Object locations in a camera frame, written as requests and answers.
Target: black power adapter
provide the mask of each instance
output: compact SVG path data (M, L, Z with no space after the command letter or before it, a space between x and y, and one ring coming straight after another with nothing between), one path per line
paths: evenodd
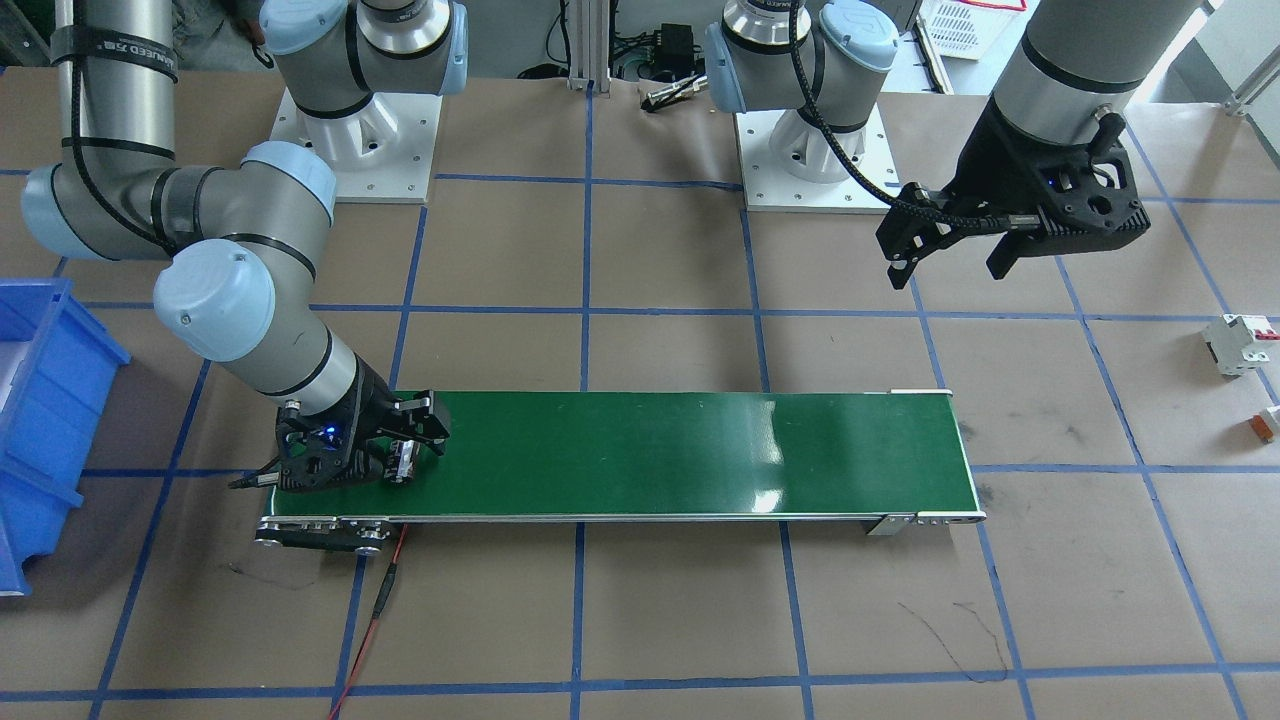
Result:
M658 29L658 44L653 53L653 73L650 77L669 81L684 79L696 69L694 28L675 23L662 23Z

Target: black cable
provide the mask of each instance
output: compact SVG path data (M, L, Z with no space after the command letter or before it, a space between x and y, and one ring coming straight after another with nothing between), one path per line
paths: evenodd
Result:
M861 170L858 169L858 165L855 165L845 152L845 147L840 145L840 141L836 138L836 133L832 132L831 126L827 124L822 113L818 111L818 100L814 97L813 87L809 85L809 77L804 72L804 63L800 61L800 41L799 37L796 37L796 28L800 24L800 9L804 8L804 0L790 0L790 13L787 15L787 49L791 53L791 67L795 69L796 82L800 83L800 91L804 94L805 111L813 122L817 123L823 140L826 140L827 145L831 146L831 151L836 154L836 159L840 160L840 164L845 168L849 176L876 200L879 200L884 205L901 210L909 215L914 215L932 223L942 223L952 228L979 231L982 234L993 234L1007 231L1011 225L1007 217L987 215L982 218L964 218L960 215L948 215L941 210L934 210L933 208L924 208L915 205L914 202L906 202L905 200L893 197L881 190L876 183L868 179Z
M84 17L84 0L74 0L72 3L70 26L76 27L78 18ZM84 82L84 65L87 59L84 55L72 55L72 158L76 164L76 174L79 176L81 183L88 190L90 196L97 202L99 208L106 211L120 227L129 231L131 233L138 236L140 238L147 241L151 245L165 251L166 255L173 258L178 252L178 247L172 242L163 242L146 229L138 227L133 220L125 218L114 205L102 195L102 191L93 182L93 178L88 174L88 164L84 163L84 138L81 135L81 94L82 83Z
M556 55L552 55L552 33L556 32L556 26L559 24L561 18L563 18L563 17L564 17L564 3L561 3L561 12L559 12L559 14L557 14L554 18L552 18L552 24L547 26L547 37L543 38L543 50L547 51L547 56L553 63L561 63L562 65L567 65L568 60L561 60Z
M564 64L568 67L573 65L573 55L570 54L568 49L568 0L559 0L561 3L561 36L564 38Z

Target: blue plastic bin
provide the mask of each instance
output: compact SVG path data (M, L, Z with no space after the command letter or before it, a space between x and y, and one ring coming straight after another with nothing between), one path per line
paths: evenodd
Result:
M129 361L65 279L0 279L0 596L58 544L115 370Z

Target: white plastic basket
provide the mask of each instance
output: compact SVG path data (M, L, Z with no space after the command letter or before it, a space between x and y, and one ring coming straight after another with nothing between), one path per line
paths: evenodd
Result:
M924 17L933 46L950 58L980 59L1009 23L1027 12L1025 0L1006 1L1010 4L1000 0L931 0L924 8Z

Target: small metal part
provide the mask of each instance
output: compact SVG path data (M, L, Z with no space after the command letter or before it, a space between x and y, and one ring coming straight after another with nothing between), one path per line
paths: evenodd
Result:
M383 477L397 486L412 480L417 469L419 448L420 445L411 439L393 441Z
M710 88L710 82L707 79L707 76L698 76L694 82L689 82L689 78L685 78L645 95L640 108L646 113L654 113L673 102L689 100L708 88Z
M910 512L890 512L878 521L868 524L868 536L896 536L899 530L911 524L915 516Z
M932 23L933 20L927 20L922 13L915 19L911 35L915 36L920 46L920 54L924 55L924 69L929 73L929 82L933 83L933 88L940 95L955 95L956 91L951 85L951 76L947 74L947 67L942 64L942 56L938 54L937 46L933 45L933 36L929 35L929 24Z

